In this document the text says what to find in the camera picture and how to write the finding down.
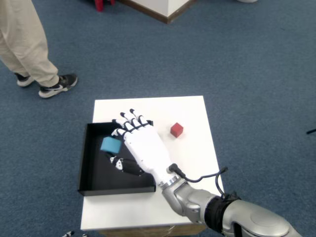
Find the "black sneaker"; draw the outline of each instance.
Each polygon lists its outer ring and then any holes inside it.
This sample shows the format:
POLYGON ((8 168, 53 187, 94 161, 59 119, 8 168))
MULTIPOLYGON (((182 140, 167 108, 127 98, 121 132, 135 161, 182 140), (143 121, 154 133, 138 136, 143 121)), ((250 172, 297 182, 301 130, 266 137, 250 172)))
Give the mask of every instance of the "black sneaker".
POLYGON ((31 78, 31 77, 24 77, 24 76, 22 76, 22 75, 20 75, 18 73, 15 73, 15 75, 18 78, 16 83, 20 87, 26 87, 26 86, 30 85, 32 82, 34 82, 34 79, 31 78))
POLYGON ((49 98, 59 94, 60 92, 68 91, 76 85, 77 81, 78 77, 76 74, 59 76, 59 82, 56 85, 52 87, 40 86, 39 96, 41 98, 49 98))

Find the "black cable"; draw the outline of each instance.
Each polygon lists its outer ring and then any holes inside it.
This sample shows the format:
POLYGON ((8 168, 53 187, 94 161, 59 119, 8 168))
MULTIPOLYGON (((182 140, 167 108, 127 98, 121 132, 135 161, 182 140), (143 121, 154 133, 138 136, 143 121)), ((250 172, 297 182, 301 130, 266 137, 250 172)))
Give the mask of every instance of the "black cable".
POLYGON ((225 194, 224 194, 223 190, 221 189, 221 187, 218 184, 218 177, 219 177, 220 174, 217 174, 216 177, 215 177, 215 185, 217 187, 217 190, 221 194, 222 198, 224 198, 225 194))
POLYGON ((306 134, 311 134, 311 133, 313 133, 313 132, 316 132, 316 129, 313 129, 313 130, 311 130, 311 131, 308 131, 308 132, 306 132, 306 134))
POLYGON ((217 173, 215 174, 209 174, 209 175, 203 175, 201 177, 199 177, 198 179, 196 180, 193 180, 193 179, 189 179, 186 177, 185 173, 182 172, 182 170, 178 167, 177 164, 172 164, 171 166, 169 166, 168 168, 171 172, 175 172, 177 175, 179 175, 181 178, 185 179, 186 181, 188 182, 191 182, 191 183, 197 183, 199 181, 201 181, 202 179, 204 178, 210 178, 210 177, 214 177, 216 176, 217 178, 215 178, 215 182, 217 183, 216 186, 218 186, 218 176, 222 173, 224 173, 225 171, 228 170, 227 167, 224 167, 222 168, 220 171, 218 171, 217 173))

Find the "blue carpet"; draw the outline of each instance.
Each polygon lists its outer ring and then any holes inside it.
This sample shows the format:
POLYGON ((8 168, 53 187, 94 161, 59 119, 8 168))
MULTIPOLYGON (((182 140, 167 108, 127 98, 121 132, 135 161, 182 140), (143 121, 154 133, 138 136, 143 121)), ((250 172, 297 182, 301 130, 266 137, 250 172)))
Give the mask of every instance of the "blue carpet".
MULTIPOLYGON (((34 0, 69 93, 42 100, 0 64, 0 231, 78 233, 95 99, 204 95, 227 192, 316 234, 316 1, 199 0, 171 25, 117 3, 34 0)), ((211 230, 200 236, 218 237, 211 230)))

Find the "red object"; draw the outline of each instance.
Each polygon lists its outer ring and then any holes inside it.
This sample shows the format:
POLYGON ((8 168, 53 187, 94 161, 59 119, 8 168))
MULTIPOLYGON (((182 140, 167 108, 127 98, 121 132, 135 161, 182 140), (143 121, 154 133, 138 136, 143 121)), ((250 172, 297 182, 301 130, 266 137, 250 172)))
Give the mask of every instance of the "red object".
POLYGON ((179 137, 182 132, 183 132, 183 126, 181 126, 177 122, 170 129, 170 133, 175 137, 179 137))
MULTIPOLYGON (((103 11, 103 0, 94 0, 97 11, 103 11)), ((111 5, 114 5, 115 0, 111 0, 111 5)))

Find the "wooden baseboard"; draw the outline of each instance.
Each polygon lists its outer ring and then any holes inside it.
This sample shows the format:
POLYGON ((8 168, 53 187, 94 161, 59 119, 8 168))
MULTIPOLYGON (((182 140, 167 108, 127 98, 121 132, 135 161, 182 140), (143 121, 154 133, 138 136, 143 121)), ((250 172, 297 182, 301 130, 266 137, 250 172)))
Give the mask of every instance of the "wooden baseboard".
POLYGON ((99 231, 106 237, 174 237, 197 235, 205 230, 204 225, 178 225, 132 229, 115 229, 99 231))
POLYGON ((158 12, 155 12, 147 7, 144 7, 142 5, 139 5, 138 3, 135 3, 132 0, 118 0, 122 2, 125 5, 128 5, 146 15, 149 15, 159 21, 162 21, 163 23, 169 24, 171 23, 175 18, 180 16, 185 10, 187 10, 193 3, 195 3, 197 0, 189 0, 187 3, 185 3, 182 7, 180 7, 178 10, 173 12, 170 16, 164 16, 158 12))

